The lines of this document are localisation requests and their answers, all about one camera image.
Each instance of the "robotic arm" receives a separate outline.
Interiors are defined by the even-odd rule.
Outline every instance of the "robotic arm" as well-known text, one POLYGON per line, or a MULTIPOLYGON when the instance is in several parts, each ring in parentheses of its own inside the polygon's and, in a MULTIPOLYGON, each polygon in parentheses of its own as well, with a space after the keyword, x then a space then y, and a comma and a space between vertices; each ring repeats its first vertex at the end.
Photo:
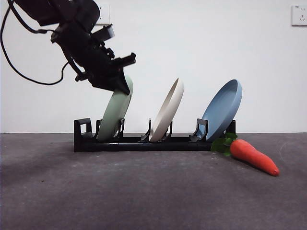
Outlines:
MULTIPOLYGON (((125 94, 130 90, 125 80, 124 67, 135 63, 136 55, 124 58, 114 58, 110 48, 105 47, 104 41, 114 36, 112 25, 91 33, 96 24, 100 11, 93 0, 15 0, 15 2, 41 26, 58 23, 51 35, 51 42, 57 43, 77 73, 76 81, 88 79, 92 86, 114 91, 118 89, 125 94), (82 66, 85 72, 75 64, 82 66)), ((11 10, 22 23, 14 8, 14 1, 8 0, 11 10)), ((46 33, 46 30, 32 33, 46 33)))

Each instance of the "black metal bracket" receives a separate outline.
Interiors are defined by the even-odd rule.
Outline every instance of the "black metal bracket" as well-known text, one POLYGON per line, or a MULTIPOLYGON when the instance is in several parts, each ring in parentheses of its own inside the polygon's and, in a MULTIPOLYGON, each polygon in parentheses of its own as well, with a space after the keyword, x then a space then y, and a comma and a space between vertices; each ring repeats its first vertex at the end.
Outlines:
POLYGON ((100 126, 101 126, 101 122, 102 122, 102 120, 97 120, 96 121, 96 132, 95 132, 95 136, 93 136, 93 138, 97 138, 97 136, 98 136, 98 132, 99 132, 99 128, 100 128, 100 126))
POLYGON ((232 122, 227 127, 226 131, 220 136, 220 138, 225 138, 225 133, 236 133, 236 120, 232 120, 232 122))
POLYGON ((208 121, 198 118, 197 121, 196 121, 196 130, 193 133, 193 135, 189 135, 189 138, 190 138, 191 142, 206 141, 207 140, 207 134, 208 134, 208 121), (204 127, 205 131, 204 131, 203 135, 201 135, 199 137, 199 136, 197 136, 197 133, 200 129, 200 125, 205 126, 204 127))
POLYGON ((123 138, 124 128, 125 128, 125 119, 123 118, 118 121, 118 133, 114 137, 115 142, 120 142, 120 140, 123 138))
POLYGON ((173 121, 171 122, 171 124, 167 128, 167 131, 164 133, 163 137, 159 140, 159 142, 169 140, 170 137, 172 136, 172 133, 173 133, 173 121))
POLYGON ((73 146, 74 151, 77 151, 81 148, 81 144, 84 142, 85 139, 92 139, 92 123, 90 118, 84 118, 79 120, 74 120, 73 123, 73 146), (86 124, 86 132, 81 132, 81 125, 86 124))
POLYGON ((148 130, 145 133, 145 135, 141 135, 141 139, 139 142, 148 142, 149 141, 149 135, 152 129, 152 120, 149 118, 149 125, 148 125, 148 130))

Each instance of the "green leaves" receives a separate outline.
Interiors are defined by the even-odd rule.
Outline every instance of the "green leaves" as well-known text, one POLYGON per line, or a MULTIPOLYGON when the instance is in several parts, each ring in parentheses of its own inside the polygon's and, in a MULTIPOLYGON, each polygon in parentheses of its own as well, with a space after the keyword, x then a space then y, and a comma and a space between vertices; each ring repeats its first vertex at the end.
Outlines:
POLYGON ((230 145, 231 143, 237 139, 237 135, 235 133, 226 133, 226 138, 218 138, 211 145, 212 152, 220 152, 225 156, 230 156, 230 145))

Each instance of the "black cable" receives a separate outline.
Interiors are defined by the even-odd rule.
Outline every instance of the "black cable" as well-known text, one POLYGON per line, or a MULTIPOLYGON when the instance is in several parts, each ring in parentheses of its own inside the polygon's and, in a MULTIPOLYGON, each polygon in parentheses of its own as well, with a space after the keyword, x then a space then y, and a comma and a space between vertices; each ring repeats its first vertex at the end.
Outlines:
POLYGON ((27 23, 24 22, 24 20, 21 18, 21 16, 19 15, 19 13, 17 12, 17 10, 14 7, 14 2, 15 0, 8 0, 8 4, 10 6, 10 9, 13 11, 13 13, 15 14, 16 18, 18 19, 18 21, 21 23, 21 25, 24 26, 24 28, 26 28, 28 31, 30 31, 31 33, 34 34, 45 34, 48 31, 52 31, 57 33, 57 31, 54 30, 44 30, 44 29, 39 29, 39 30, 34 30, 32 29, 30 26, 27 25, 27 23))
POLYGON ((27 80, 29 80, 29 81, 32 81, 32 82, 34 82, 34 83, 40 84, 40 85, 55 85, 55 84, 59 83, 60 81, 62 81, 62 80, 63 80, 63 77, 64 77, 64 69, 65 69, 65 67, 68 65, 68 62, 67 62, 67 63, 63 66, 63 68, 62 68, 62 76, 61 76, 60 80, 58 80, 58 81, 56 81, 56 82, 53 82, 53 83, 44 83, 44 82, 39 82, 39 81, 33 80, 33 79, 31 79, 31 78, 28 78, 28 77, 26 77, 25 75, 23 75, 21 72, 19 72, 19 71, 14 67, 14 65, 11 63, 10 58, 9 58, 8 54, 6 53, 6 50, 5 50, 5 47, 4 47, 4 44, 3 44, 3 30, 4 30, 5 22, 6 22, 6 19, 7 19, 8 15, 9 15, 10 10, 11 10, 11 8, 8 7, 8 9, 6 10, 5 15, 4 15, 4 17, 3 17, 3 22, 2 22, 1 30, 0 30, 0 42, 1 42, 1 47, 2 47, 3 53, 4 53, 4 55, 5 55, 5 58, 6 58, 6 60, 8 61, 9 65, 11 66, 11 68, 12 68, 17 74, 19 74, 21 77, 23 77, 23 78, 25 78, 25 79, 27 79, 27 80))

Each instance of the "power outlet cover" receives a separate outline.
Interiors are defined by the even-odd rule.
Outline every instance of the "power outlet cover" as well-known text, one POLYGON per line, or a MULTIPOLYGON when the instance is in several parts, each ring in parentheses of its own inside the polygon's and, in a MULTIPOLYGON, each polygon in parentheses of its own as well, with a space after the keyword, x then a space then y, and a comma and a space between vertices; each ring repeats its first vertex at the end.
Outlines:
POLYGON ((105 3, 103 0, 94 0, 100 10, 100 16, 96 25, 110 25, 110 4, 105 3))
POLYGON ((291 6, 292 25, 307 25, 307 5, 291 6))

